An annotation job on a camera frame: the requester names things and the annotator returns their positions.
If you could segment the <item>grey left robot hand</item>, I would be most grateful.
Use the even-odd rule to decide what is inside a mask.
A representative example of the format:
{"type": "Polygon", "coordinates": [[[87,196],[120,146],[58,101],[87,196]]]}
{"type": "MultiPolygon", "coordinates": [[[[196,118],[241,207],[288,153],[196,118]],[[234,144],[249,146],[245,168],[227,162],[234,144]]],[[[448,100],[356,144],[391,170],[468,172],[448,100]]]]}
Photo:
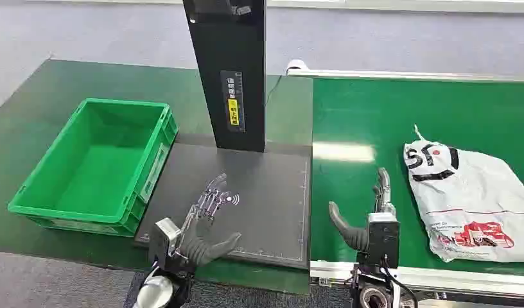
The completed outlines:
{"type": "Polygon", "coordinates": [[[191,205],[181,225],[176,225],[169,217],[153,224],[148,249],[148,259],[153,266],[168,273],[194,273],[198,267],[235,249],[241,237],[239,232],[219,243],[207,239],[220,207],[239,202],[239,195],[228,191],[226,185],[225,173],[211,180],[191,205]]]}

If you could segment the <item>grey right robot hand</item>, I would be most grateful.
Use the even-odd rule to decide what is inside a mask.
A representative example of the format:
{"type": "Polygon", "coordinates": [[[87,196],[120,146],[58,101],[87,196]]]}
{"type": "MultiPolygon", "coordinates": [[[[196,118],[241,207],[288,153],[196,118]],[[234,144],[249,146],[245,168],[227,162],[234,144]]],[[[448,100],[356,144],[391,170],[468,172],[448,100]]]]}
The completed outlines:
{"type": "Polygon", "coordinates": [[[377,170],[378,184],[374,191],[374,210],[367,216],[366,227],[352,227],[340,214],[338,205],[328,203],[329,217],[344,242],[361,254],[359,263],[397,267],[400,222],[391,202],[390,177],[384,167],[377,170]]]}

